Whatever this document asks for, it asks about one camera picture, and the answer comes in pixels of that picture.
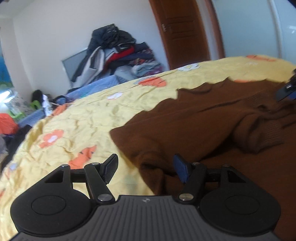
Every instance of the brown garment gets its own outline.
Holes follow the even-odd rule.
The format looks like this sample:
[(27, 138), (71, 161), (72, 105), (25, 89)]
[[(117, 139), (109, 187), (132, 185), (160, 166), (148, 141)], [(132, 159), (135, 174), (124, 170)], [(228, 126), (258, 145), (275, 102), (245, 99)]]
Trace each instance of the brown garment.
[(282, 213), (275, 233), (294, 241), (296, 102), (275, 101), (283, 85), (226, 79), (179, 89), (176, 100), (138, 113), (110, 134), (156, 195), (182, 190), (173, 168), (175, 153), (209, 168), (232, 165), (279, 201)]

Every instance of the wooden door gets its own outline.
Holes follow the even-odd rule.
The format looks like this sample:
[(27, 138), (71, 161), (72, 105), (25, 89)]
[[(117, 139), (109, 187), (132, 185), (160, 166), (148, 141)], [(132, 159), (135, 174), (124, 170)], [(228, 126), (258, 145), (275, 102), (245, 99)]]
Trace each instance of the wooden door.
[(210, 60), (195, 0), (149, 0), (170, 69)]

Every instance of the yellow bedsheet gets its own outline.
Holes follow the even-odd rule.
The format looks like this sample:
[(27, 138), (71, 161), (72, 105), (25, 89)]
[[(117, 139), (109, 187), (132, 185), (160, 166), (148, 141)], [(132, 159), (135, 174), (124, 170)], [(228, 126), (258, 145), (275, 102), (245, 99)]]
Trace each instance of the yellow bedsheet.
[[(135, 80), (130, 81), (79, 99), (60, 115), (39, 121), (28, 133), (0, 179), (0, 240), (8, 240), (16, 234), (9, 214), (13, 200), (88, 147), (96, 145), (96, 150), (85, 164), (102, 163), (112, 153), (118, 154), (119, 167), (108, 185), (115, 197), (120, 194), (153, 195), (138, 170), (119, 153), (109, 131), (124, 125), (138, 112), (151, 110), (164, 99), (176, 98), (176, 89), (191, 89), (204, 82), (216, 83), (228, 76), (233, 80), (267, 78), (287, 81), (294, 68), (291, 63), (280, 59), (266, 61), (233, 57), (202, 62), (199, 69), (159, 74), (167, 83), (165, 87), (141, 86), (135, 84)], [(117, 92), (122, 96), (107, 98)], [(74, 187), (86, 193), (85, 185), (77, 184)]]

